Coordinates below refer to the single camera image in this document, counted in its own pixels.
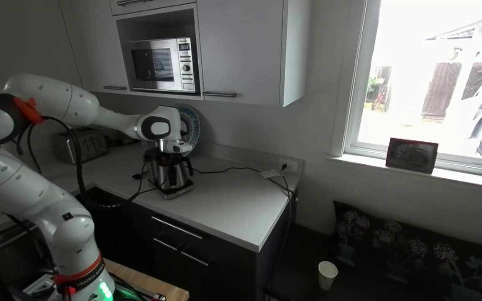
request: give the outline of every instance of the robotic arm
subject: robotic arm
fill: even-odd
[[[40,77],[14,75],[4,92],[24,99],[41,115],[71,126],[103,126],[140,141],[158,141],[160,152],[185,154],[192,147],[180,141],[177,109],[157,107],[143,115],[122,115],[103,109],[98,100],[73,85]],[[0,95],[0,144],[23,127],[11,97]],[[70,299],[112,299],[113,281],[93,239],[93,222],[85,207],[58,186],[28,169],[0,147],[0,212],[30,219],[43,234],[55,268],[58,291]]]
[[[100,107],[90,92],[48,77],[19,74],[6,80],[4,92],[18,97],[18,107],[33,107],[41,115],[70,126],[101,126],[138,141],[160,141],[160,152],[185,154],[192,147],[180,141],[180,119],[173,107],[157,107],[143,115],[122,115]],[[0,142],[14,134],[9,104],[0,107]]]

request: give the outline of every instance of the window frame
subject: window frame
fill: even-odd
[[[337,105],[334,114],[336,124],[331,139],[332,144],[329,149],[331,157],[351,154],[359,157],[384,159],[386,156],[386,146],[358,142],[364,87],[368,84],[376,42],[379,5],[381,0],[363,2],[361,24],[358,30],[354,64],[351,72],[351,85],[348,90],[348,97],[342,97],[348,102]],[[482,176],[482,159],[438,152],[435,169],[448,169]]]

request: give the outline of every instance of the white cup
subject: white cup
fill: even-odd
[[[321,261],[317,264],[319,271],[319,288],[327,291],[337,276],[337,268],[329,261]]]

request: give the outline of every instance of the coffee pot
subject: coffee pot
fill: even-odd
[[[182,154],[165,154],[157,147],[145,152],[150,164],[148,182],[160,191],[163,199],[173,199],[194,187],[190,159]]]

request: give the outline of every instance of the white wall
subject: white wall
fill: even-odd
[[[312,2],[306,97],[286,109],[189,102],[204,117],[202,139],[304,159],[297,222],[316,231],[332,231],[331,201],[341,199],[376,214],[482,243],[480,187],[326,159],[334,107],[351,85],[361,2]],[[143,112],[160,104],[113,95],[101,95],[101,100],[125,112]]]

